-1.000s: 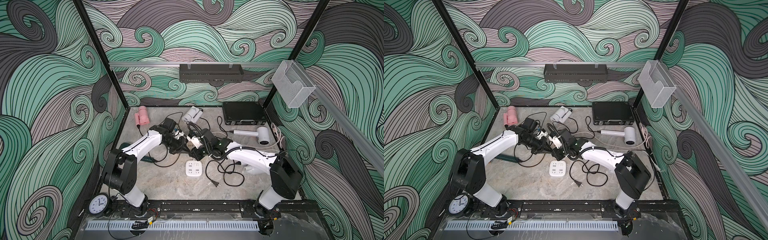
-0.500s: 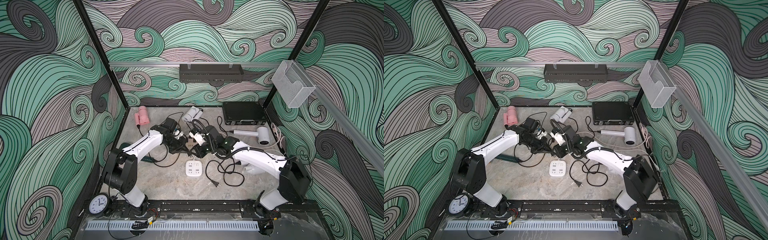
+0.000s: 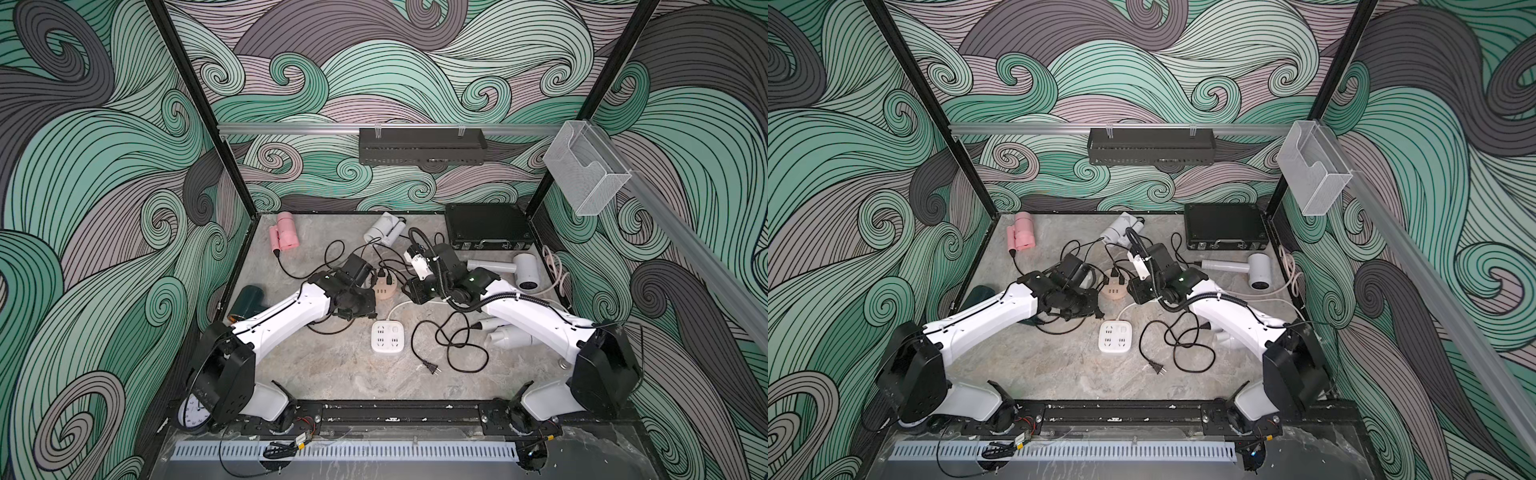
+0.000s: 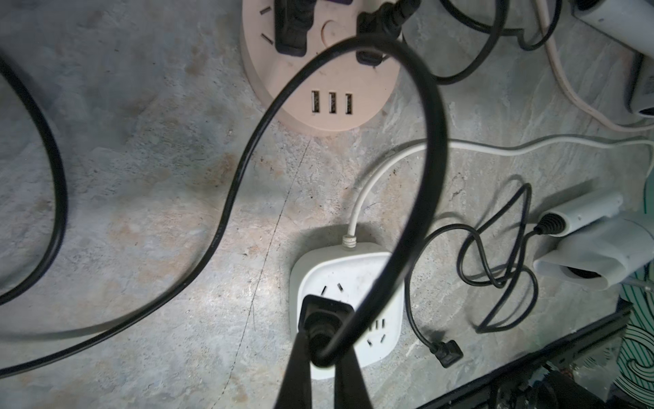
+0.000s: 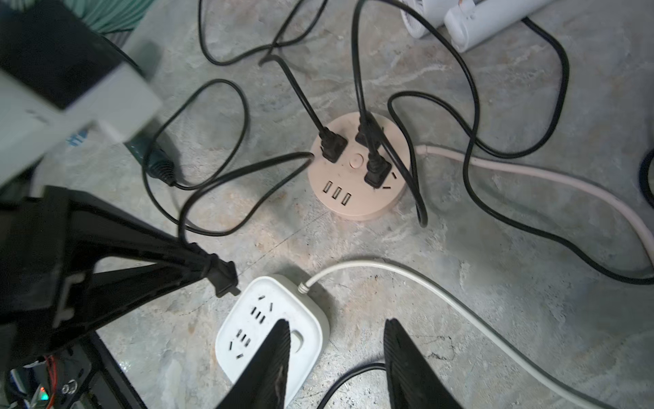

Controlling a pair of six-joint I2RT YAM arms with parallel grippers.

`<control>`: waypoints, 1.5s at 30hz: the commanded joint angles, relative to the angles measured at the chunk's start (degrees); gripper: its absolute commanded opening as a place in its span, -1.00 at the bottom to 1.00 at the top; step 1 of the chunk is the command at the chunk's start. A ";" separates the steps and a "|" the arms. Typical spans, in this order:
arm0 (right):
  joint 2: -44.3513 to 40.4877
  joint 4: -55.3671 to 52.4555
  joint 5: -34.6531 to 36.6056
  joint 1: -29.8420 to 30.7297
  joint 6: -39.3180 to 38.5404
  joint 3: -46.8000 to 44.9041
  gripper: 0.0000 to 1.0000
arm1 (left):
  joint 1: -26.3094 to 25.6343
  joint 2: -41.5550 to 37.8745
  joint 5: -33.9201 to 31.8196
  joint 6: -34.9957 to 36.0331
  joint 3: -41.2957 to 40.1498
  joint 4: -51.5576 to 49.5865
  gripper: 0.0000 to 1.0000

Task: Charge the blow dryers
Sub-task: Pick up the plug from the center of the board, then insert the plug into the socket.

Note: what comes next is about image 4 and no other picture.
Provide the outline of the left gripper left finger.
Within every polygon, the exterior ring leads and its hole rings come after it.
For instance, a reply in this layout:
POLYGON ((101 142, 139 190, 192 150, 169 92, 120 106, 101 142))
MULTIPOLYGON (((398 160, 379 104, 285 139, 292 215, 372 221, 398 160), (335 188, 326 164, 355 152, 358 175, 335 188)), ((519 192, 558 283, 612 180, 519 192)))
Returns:
POLYGON ((309 338, 305 331, 299 331, 274 408, 310 409, 313 400, 311 381, 309 338))

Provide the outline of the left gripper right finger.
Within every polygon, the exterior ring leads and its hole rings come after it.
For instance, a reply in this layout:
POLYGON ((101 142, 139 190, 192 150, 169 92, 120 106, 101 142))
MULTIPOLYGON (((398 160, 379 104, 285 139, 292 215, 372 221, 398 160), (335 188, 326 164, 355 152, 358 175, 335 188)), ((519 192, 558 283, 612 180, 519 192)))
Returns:
POLYGON ((373 409, 354 348, 335 366, 335 409, 373 409))

